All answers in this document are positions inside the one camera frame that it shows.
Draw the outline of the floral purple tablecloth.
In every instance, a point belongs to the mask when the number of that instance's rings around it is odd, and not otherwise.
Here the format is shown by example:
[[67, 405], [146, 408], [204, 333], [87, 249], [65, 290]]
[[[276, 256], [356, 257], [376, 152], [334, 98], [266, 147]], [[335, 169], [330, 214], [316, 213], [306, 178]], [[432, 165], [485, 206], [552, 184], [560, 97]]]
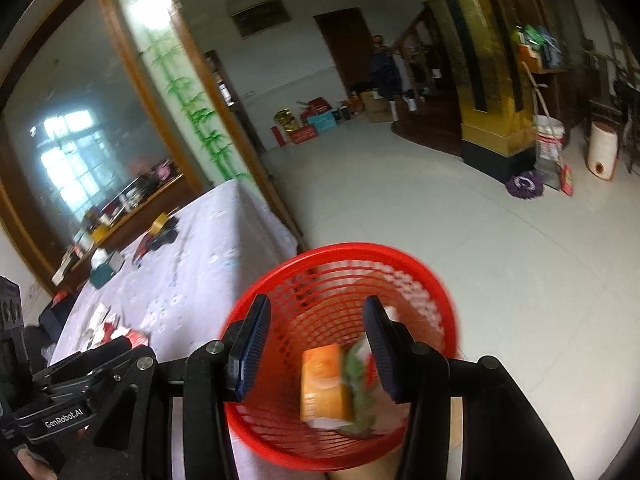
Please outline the floral purple tablecloth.
[[85, 349], [89, 320], [107, 308], [144, 333], [160, 362], [185, 358], [217, 338], [235, 303], [297, 252], [293, 233], [261, 198], [228, 181], [180, 209], [178, 236], [135, 266], [125, 262], [102, 288], [85, 284], [52, 354]]

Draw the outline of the brown cardboard box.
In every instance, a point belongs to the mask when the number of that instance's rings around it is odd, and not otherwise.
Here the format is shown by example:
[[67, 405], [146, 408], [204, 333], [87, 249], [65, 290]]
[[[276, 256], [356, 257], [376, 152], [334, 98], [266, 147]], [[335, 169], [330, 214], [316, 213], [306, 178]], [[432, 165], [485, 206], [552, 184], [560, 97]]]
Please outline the brown cardboard box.
[[331, 471], [330, 480], [394, 480], [401, 459], [401, 448], [395, 448], [373, 462], [355, 468]]

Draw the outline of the orange cardboard box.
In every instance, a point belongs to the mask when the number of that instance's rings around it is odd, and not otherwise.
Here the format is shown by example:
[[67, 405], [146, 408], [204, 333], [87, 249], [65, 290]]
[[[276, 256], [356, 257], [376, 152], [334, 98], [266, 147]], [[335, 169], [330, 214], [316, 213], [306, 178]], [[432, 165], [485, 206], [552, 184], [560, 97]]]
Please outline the orange cardboard box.
[[344, 371], [344, 352], [328, 344], [303, 352], [300, 420], [311, 428], [333, 430], [354, 421], [352, 390]]

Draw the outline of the red plastic mesh basket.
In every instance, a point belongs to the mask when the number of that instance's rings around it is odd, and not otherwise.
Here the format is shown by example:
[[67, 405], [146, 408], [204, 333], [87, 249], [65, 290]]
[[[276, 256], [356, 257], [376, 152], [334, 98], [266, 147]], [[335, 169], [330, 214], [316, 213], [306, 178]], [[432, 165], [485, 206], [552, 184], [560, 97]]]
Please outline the red plastic mesh basket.
[[458, 350], [454, 303], [421, 261], [395, 248], [345, 243], [305, 252], [257, 280], [235, 303], [227, 325], [265, 295], [271, 322], [254, 387], [226, 407], [235, 437], [269, 463], [330, 472], [379, 460], [404, 440], [404, 428], [372, 438], [312, 429], [299, 418], [304, 351], [338, 344], [348, 350], [364, 333], [362, 309], [375, 296], [397, 309], [414, 339], [444, 356]]

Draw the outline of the black flat device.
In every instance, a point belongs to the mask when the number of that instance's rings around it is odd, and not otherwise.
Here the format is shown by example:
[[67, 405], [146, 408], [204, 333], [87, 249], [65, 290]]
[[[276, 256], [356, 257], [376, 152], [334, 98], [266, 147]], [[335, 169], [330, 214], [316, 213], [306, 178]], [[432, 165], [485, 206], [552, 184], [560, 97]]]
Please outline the black flat device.
[[172, 244], [178, 236], [179, 220], [177, 218], [169, 218], [162, 226], [160, 232], [155, 234], [150, 241], [149, 248], [152, 252], [156, 252], [164, 245]]

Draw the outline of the green knit glove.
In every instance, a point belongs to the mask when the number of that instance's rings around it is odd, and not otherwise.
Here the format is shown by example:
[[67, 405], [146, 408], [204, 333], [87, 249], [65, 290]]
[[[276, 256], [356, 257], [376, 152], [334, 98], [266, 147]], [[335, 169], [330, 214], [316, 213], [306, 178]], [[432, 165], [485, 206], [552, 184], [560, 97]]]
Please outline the green knit glove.
[[365, 334], [361, 334], [348, 349], [344, 359], [344, 374], [352, 392], [352, 422], [343, 428], [343, 432], [356, 438], [372, 437], [378, 421], [378, 376]]

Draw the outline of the purple mop head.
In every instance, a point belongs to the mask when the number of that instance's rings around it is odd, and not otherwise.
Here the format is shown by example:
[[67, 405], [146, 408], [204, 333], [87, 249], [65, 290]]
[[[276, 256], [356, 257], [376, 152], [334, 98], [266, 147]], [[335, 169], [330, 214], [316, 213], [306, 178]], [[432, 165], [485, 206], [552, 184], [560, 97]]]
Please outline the purple mop head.
[[506, 192], [521, 200], [532, 200], [544, 194], [544, 180], [537, 171], [525, 171], [506, 181]]

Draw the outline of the red paper bag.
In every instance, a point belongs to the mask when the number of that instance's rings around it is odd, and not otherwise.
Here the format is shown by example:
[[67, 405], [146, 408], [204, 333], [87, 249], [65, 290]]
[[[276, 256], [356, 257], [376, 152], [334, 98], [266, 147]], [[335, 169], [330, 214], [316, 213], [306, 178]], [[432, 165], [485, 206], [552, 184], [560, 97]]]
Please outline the red paper bag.
[[147, 346], [149, 337], [124, 324], [117, 313], [110, 310], [93, 313], [80, 337], [79, 350], [88, 351], [103, 346], [119, 337], [125, 337], [132, 348]]

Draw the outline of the wooden sideboard cabinet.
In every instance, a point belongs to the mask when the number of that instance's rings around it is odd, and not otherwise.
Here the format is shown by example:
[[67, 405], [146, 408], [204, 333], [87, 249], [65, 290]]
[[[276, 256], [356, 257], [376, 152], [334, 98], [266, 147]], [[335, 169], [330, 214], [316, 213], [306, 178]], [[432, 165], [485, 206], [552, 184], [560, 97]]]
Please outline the wooden sideboard cabinet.
[[97, 249], [107, 252], [123, 250], [147, 231], [161, 214], [171, 212], [191, 203], [205, 191], [200, 186], [194, 188], [183, 174], [160, 186], [146, 200], [129, 212], [120, 214], [116, 221], [104, 232], [104, 235], [80, 258], [72, 260], [72, 265], [58, 282], [53, 284], [54, 291], [74, 292], [89, 279], [91, 257]]

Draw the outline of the red envelope packet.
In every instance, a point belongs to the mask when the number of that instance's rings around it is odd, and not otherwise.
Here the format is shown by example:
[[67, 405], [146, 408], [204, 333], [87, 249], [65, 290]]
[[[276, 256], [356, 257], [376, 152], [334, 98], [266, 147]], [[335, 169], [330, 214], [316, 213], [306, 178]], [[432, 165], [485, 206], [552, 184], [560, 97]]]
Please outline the red envelope packet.
[[145, 233], [138, 244], [136, 251], [134, 252], [134, 256], [132, 257], [131, 263], [134, 266], [140, 266], [142, 258], [149, 252], [150, 244], [153, 240], [153, 235], [151, 233]]

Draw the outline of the yellow tape roll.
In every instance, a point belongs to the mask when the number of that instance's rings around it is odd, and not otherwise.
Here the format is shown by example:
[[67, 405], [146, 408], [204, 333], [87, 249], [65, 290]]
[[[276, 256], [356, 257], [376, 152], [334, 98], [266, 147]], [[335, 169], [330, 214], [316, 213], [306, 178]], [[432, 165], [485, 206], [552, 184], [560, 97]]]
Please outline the yellow tape roll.
[[165, 214], [163, 212], [152, 222], [149, 228], [149, 233], [152, 236], [155, 236], [158, 233], [162, 232], [162, 229], [166, 226], [169, 220], [170, 220], [170, 217], [168, 216], [168, 214]]

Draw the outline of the white plastic bucket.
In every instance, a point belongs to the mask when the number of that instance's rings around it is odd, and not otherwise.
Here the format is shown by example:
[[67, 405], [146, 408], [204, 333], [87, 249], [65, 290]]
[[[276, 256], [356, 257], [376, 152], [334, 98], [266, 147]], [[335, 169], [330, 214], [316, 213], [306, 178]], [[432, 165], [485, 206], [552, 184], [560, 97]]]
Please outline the white plastic bucket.
[[534, 123], [537, 129], [536, 148], [538, 162], [553, 162], [561, 166], [563, 163], [563, 143], [565, 129], [559, 119], [536, 115]]

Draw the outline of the dark green tissue box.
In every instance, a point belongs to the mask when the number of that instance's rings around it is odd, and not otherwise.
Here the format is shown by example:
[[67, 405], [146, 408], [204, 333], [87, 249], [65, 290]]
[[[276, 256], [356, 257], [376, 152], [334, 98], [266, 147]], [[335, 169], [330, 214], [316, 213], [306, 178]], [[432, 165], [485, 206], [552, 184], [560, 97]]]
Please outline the dark green tissue box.
[[100, 289], [122, 270], [125, 256], [117, 250], [107, 252], [105, 249], [99, 248], [93, 253], [90, 263], [89, 281], [94, 288]]

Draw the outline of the gold pillar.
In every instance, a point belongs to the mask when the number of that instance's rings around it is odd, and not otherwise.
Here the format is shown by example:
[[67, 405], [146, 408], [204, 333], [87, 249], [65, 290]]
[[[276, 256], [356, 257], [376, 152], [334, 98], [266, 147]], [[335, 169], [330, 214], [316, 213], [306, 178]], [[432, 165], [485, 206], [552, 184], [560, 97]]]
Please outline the gold pillar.
[[518, 64], [510, 0], [426, 0], [448, 54], [461, 156], [504, 183], [535, 163], [530, 85]]

